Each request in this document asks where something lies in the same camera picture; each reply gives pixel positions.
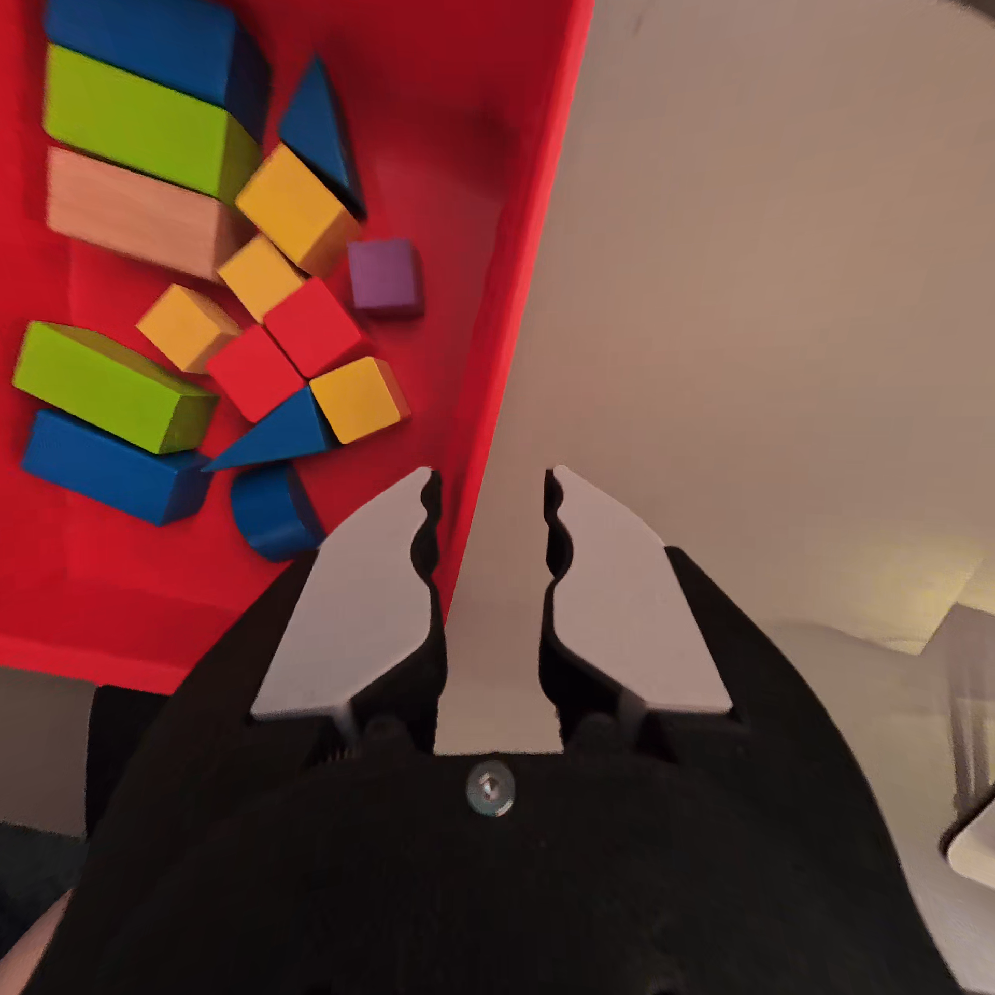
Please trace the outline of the blue rectangular wooden block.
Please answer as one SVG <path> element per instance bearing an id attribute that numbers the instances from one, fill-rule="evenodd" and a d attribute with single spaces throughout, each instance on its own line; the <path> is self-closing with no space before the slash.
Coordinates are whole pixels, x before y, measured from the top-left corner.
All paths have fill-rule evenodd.
<path id="1" fill-rule="evenodd" d="M 211 459 L 201 473 L 292 461 L 341 447 L 314 392 L 305 385 Z"/>
<path id="2" fill-rule="evenodd" d="M 256 143 L 271 70 L 229 8 L 200 1 L 49 1 L 48 40 L 227 110 Z"/>
<path id="3" fill-rule="evenodd" d="M 33 418 L 21 467 L 29 475 L 156 527 L 195 515 L 213 480 L 197 451 L 152 454 L 68 414 Z"/>

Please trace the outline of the beige long wooden block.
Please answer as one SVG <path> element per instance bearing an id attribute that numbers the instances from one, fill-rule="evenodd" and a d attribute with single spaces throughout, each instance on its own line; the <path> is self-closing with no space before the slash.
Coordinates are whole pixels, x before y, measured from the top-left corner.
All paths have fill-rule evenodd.
<path id="1" fill-rule="evenodd" d="M 58 146 L 47 157 L 46 222 L 68 238 L 212 282 L 255 237 L 217 199 Z"/>

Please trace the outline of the green wooden block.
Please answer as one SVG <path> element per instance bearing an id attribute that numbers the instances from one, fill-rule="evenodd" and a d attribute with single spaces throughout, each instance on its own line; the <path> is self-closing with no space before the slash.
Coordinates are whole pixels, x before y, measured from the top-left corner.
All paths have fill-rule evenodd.
<path id="1" fill-rule="evenodd" d="M 219 403 L 99 332 L 41 320 L 27 324 L 12 384 L 156 456 L 197 449 Z"/>
<path id="2" fill-rule="evenodd" d="M 53 43 L 43 128 L 57 143 L 230 206 L 263 161 L 227 110 Z"/>

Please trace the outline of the orange wooden cube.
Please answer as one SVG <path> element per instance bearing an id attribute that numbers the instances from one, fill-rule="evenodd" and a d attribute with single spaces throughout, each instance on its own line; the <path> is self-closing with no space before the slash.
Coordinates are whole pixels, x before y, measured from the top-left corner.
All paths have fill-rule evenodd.
<path id="1" fill-rule="evenodd" d="M 208 374 L 209 361 L 242 334 L 213 300 L 171 283 L 135 324 L 181 372 Z"/>
<path id="2" fill-rule="evenodd" d="M 217 276 L 259 324 L 308 281 L 308 275 L 259 232 L 217 268 Z"/>
<path id="3" fill-rule="evenodd" d="M 308 382 L 342 446 L 396 426 L 411 416 L 400 383 L 383 358 L 364 356 Z"/>
<path id="4" fill-rule="evenodd" d="M 255 170 L 234 204 L 294 267 L 321 280 L 361 234 L 359 221 L 283 143 Z"/>

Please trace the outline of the small blue triangle block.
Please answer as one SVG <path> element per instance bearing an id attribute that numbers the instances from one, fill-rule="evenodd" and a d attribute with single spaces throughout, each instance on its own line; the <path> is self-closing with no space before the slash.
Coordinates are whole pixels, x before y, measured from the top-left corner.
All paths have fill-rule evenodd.
<path id="1" fill-rule="evenodd" d="M 367 220 L 349 123 L 323 60 L 307 65 L 280 119 L 287 145 L 359 222 Z"/>

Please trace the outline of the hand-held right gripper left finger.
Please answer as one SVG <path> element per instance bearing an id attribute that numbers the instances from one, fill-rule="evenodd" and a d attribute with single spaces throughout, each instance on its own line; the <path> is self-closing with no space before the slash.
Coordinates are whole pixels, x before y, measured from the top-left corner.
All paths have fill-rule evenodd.
<path id="1" fill-rule="evenodd" d="M 255 697 L 267 721 L 331 718 L 355 744 L 379 716 L 435 745 L 448 667 L 440 595 L 442 477 L 420 466 L 322 542 Z"/>

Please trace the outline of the purple wooden cube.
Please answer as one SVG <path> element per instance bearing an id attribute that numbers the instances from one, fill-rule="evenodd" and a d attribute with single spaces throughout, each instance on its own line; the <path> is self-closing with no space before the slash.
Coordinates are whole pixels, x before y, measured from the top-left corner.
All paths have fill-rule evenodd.
<path id="1" fill-rule="evenodd" d="M 408 238 L 356 241 L 347 246 L 353 309 L 367 317 L 422 317 L 421 259 Z"/>

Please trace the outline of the red plastic bin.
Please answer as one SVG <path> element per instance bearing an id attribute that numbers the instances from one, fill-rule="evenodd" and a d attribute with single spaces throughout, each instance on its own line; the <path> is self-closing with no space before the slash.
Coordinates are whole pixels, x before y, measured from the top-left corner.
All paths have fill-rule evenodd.
<path id="1" fill-rule="evenodd" d="M 372 321 L 411 410 L 302 461 L 326 529 L 417 466 L 443 480 L 449 611 L 504 395 L 592 2 L 232 2 L 273 72 L 266 150 L 312 56 L 338 90 L 365 236 L 409 238 L 422 319 Z M 179 281 L 44 222 L 42 2 L 2 2 L 2 666 L 168 693 L 280 570 L 243 541 L 231 473 L 156 528 L 25 474 L 39 402 L 11 379 L 29 320 L 96 330 L 164 364 L 135 327 Z"/>

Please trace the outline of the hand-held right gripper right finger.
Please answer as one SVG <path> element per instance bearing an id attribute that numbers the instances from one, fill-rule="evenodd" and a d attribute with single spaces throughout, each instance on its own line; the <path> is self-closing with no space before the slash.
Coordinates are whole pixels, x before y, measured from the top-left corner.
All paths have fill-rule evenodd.
<path id="1" fill-rule="evenodd" d="M 539 680 L 566 742 L 589 715 L 625 740 L 650 715 L 725 716 L 733 703 L 664 541 L 564 465 L 545 472 Z"/>

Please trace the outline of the blue half-round wooden block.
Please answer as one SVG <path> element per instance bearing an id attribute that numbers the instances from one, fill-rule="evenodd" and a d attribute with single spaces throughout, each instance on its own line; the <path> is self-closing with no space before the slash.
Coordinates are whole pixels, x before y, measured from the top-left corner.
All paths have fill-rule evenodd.
<path id="1" fill-rule="evenodd" d="M 230 501 L 243 540 L 271 563 L 314 551 L 325 540 L 326 531 L 289 460 L 239 472 Z"/>

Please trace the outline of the person's right forearm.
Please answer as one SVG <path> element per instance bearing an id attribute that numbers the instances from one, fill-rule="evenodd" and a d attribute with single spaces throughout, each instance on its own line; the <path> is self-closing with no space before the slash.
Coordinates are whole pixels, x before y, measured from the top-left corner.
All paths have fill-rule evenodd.
<path id="1" fill-rule="evenodd" d="M 1 959 L 1 994 L 21 994 L 50 946 L 75 890 L 62 894 Z"/>

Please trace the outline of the clear glass dish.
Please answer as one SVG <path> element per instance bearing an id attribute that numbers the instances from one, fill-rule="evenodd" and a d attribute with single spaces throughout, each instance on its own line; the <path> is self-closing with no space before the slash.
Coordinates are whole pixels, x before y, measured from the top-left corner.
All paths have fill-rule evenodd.
<path id="1" fill-rule="evenodd" d="M 993 793 L 993 613 L 955 603 L 922 656 L 939 686 L 953 777 L 954 816 L 965 820 Z"/>

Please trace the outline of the red wooden cube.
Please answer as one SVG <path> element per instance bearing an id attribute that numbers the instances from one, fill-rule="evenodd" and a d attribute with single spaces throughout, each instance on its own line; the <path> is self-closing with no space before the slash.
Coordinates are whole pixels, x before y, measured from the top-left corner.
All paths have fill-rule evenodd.
<path id="1" fill-rule="evenodd" d="M 253 424 L 306 386 L 278 342 L 259 324 L 223 346 L 207 361 L 206 370 L 242 417 Z"/>
<path id="2" fill-rule="evenodd" d="M 318 278 L 271 308 L 263 326 L 308 381 L 371 353 L 369 338 Z"/>

